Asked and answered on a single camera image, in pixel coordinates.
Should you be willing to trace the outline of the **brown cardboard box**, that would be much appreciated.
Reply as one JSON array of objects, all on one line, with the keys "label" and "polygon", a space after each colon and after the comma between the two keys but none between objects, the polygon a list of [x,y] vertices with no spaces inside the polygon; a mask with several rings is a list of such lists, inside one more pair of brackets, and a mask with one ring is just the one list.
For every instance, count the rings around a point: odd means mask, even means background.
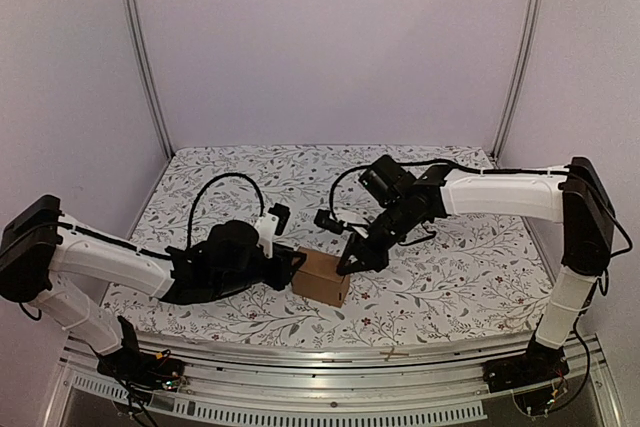
[{"label": "brown cardboard box", "polygon": [[294,294],[333,307],[342,307],[350,288],[350,276],[337,273],[338,256],[301,248],[306,260],[292,279]]}]

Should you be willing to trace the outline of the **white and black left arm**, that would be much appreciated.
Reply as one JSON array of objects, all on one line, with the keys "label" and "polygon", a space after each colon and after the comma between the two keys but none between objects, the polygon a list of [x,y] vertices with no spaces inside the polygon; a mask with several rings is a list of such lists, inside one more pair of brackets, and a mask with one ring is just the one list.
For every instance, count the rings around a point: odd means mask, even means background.
[{"label": "white and black left arm", "polygon": [[289,214],[277,204],[255,224],[227,221],[195,245],[159,253],[90,229],[64,214],[59,198],[44,195],[2,232],[1,296],[40,310],[84,341],[100,374],[138,389],[175,391],[184,363],[169,350],[141,351],[134,326],[100,308],[70,275],[120,284],[171,305],[206,304],[260,283],[281,291],[307,258],[274,241]]}]

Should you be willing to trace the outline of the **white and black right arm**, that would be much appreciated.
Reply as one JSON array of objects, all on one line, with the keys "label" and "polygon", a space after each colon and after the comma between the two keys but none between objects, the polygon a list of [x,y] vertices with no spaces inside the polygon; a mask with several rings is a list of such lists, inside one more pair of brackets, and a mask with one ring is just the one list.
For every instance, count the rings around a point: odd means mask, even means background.
[{"label": "white and black right arm", "polygon": [[[416,166],[422,174],[412,173]],[[383,155],[356,171],[382,211],[369,223],[330,214],[340,230],[350,232],[337,266],[340,275],[386,269],[393,247],[437,219],[492,214],[555,226],[563,253],[545,310],[524,352],[489,360],[482,373],[492,393],[567,376],[566,341],[578,333],[611,261],[633,249],[589,159],[543,168],[474,168],[449,159],[399,162]]]}]

